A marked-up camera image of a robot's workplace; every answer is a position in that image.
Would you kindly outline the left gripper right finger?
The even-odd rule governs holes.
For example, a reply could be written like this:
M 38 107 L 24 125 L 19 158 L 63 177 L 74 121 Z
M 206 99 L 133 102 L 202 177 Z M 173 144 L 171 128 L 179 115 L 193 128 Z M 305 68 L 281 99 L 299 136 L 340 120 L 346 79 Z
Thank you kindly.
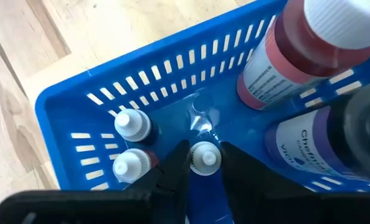
M 223 141 L 221 173 L 235 224 L 370 224 L 370 193 L 317 193 Z

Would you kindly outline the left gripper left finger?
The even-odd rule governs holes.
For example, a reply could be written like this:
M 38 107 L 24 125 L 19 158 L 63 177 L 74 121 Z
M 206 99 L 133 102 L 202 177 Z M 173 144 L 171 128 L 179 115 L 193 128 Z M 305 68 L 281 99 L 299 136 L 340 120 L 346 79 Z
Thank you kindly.
M 30 190 L 0 203 L 0 224 L 185 224 L 190 142 L 125 190 Z

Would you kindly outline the small orange food colouring bottle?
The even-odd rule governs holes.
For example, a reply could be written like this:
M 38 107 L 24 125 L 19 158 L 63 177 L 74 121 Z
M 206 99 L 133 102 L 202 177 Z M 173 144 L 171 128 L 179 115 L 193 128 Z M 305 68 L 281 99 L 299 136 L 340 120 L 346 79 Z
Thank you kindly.
M 156 166 L 158 162 L 159 159 L 154 152 L 131 148 L 115 158 L 112 170 L 119 182 L 132 184 Z

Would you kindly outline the purple icing bottle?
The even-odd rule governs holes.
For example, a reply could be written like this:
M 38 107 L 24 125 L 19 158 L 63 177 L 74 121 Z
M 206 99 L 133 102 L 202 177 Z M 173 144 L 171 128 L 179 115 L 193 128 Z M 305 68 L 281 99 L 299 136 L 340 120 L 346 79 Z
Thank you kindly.
M 265 147 L 282 167 L 370 180 L 370 84 L 271 125 Z

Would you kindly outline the small black food colouring bottle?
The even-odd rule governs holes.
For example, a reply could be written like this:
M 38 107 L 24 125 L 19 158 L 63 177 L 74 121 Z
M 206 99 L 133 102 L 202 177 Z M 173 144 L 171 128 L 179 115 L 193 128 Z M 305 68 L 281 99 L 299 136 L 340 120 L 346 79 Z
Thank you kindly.
M 197 175 L 216 173 L 221 166 L 222 156 L 216 145 L 201 141 L 191 147 L 191 170 Z
M 115 116 L 114 127 L 126 141 L 150 146 L 158 138 L 158 126 L 143 111 L 124 109 Z

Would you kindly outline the red icing bottle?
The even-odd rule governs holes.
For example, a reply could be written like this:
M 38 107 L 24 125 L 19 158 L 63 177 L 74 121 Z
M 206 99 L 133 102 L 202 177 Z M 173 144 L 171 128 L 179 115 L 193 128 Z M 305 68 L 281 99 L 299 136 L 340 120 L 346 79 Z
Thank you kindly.
M 267 110 L 370 57 L 370 0 L 288 0 L 237 80 Z

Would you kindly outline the blue plastic basket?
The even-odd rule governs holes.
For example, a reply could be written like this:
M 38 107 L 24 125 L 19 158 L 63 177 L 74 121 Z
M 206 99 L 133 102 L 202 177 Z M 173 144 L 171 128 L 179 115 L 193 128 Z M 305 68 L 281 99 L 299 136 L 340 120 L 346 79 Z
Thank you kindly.
M 288 0 L 258 0 L 44 90 L 36 115 L 60 190 L 125 190 L 112 170 L 127 149 L 152 151 L 159 162 L 188 140 L 229 142 L 278 174 L 317 193 L 370 193 L 370 180 L 282 167 L 265 147 L 267 129 L 284 119 L 370 84 L 370 57 L 267 110 L 248 107 L 237 80 Z M 124 109 L 145 112 L 158 126 L 150 146 L 124 140 L 114 127 Z M 191 170 L 185 224 L 234 223 L 221 166 Z

